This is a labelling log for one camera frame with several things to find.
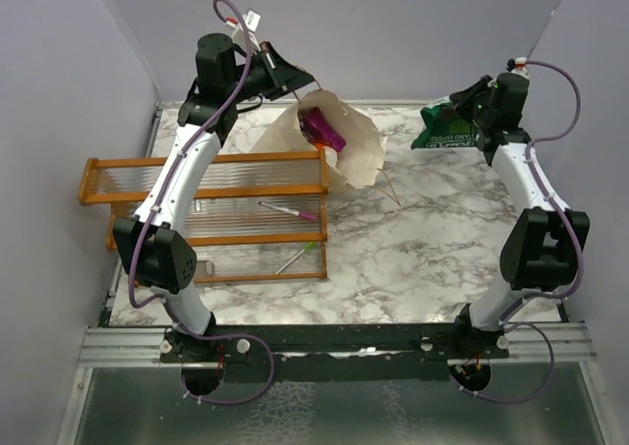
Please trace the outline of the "green snack bag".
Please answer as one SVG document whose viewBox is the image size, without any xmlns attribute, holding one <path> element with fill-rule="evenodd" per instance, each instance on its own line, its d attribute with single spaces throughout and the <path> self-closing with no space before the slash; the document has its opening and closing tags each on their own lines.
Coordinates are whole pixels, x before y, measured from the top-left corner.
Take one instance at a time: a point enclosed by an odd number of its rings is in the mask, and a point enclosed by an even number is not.
<svg viewBox="0 0 629 445">
<path fill-rule="evenodd" d="M 476 146 L 478 128 L 461 118 L 448 97 L 441 97 L 420 111 L 423 127 L 412 149 L 467 148 Z"/>
</svg>

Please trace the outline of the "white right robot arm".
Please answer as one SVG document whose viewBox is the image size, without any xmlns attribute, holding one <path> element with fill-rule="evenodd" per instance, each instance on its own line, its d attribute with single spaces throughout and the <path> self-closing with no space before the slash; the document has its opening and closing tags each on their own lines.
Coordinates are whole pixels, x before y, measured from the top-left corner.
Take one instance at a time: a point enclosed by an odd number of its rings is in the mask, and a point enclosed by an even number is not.
<svg viewBox="0 0 629 445">
<path fill-rule="evenodd" d="M 567 298 L 583 278 L 590 218 L 556 193 L 537 158 L 536 141 L 520 125 L 529 86 L 527 65 L 515 63 L 450 96 L 457 114 L 477 127 L 477 149 L 518 214 L 500 253 L 499 278 L 463 310 L 470 324 L 451 334 L 453 350 L 464 358 L 482 351 L 485 332 L 499 330 L 527 301 Z"/>
</svg>

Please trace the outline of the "beige paper bag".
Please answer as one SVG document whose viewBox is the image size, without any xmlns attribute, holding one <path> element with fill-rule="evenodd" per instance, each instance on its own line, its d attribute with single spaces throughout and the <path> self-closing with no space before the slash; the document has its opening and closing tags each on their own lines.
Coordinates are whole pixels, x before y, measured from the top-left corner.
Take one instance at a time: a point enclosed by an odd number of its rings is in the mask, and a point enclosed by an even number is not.
<svg viewBox="0 0 629 445">
<path fill-rule="evenodd" d="M 328 189 L 332 193 L 372 187 L 384 165 L 386 137 L 371 118 L 325 89 L 315 89 L 288 107 L 262 132 L 253 153 L 314 151 L 301 132 L 299 117 L 318 109 L 332 130 L 346 141 L 326 156 Z"/>
</svg>

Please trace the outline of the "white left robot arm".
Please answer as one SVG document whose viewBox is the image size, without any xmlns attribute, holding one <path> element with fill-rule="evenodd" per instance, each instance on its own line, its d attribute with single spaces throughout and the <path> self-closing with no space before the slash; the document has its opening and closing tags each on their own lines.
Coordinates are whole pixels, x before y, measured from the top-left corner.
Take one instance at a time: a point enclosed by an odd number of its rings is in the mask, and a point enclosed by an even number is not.
<svg viewBox="0 0 629 445">
<path fill-rule="evenodd" d="M 197 254 L 183 236 L 201 177 L 232 131 L 239 103 L 284 97 L 315 77 L 283 59 L 267 41 L 238 45 L 224 33 L 199 40 L 196 68 L 165 164 L 134 214 L 116 220 L 113 236 L 130 288 L 151 291 L 142 301 L 130 291 L 132 307 L 161 302 L 174 326 L 186 333 L 183 349 L 202 362 L 216 352 L 215 317 L 200 298 L 194 282 Z"/>
</svg>

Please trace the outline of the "purple snack bag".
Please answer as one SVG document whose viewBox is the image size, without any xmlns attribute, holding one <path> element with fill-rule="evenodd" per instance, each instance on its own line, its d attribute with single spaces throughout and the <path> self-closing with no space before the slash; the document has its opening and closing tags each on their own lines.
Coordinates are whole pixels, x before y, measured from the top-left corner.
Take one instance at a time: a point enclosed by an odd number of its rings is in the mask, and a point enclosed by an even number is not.
<svg viewBox="0 0 629 445">
<path fill-rule="evenodd" d="M 341 152 L 346 141 L 327 122 L 318 107 L 298 112 L 300 130 L 306 140 L 314 146 L 324 146 Z"/>
</svg>

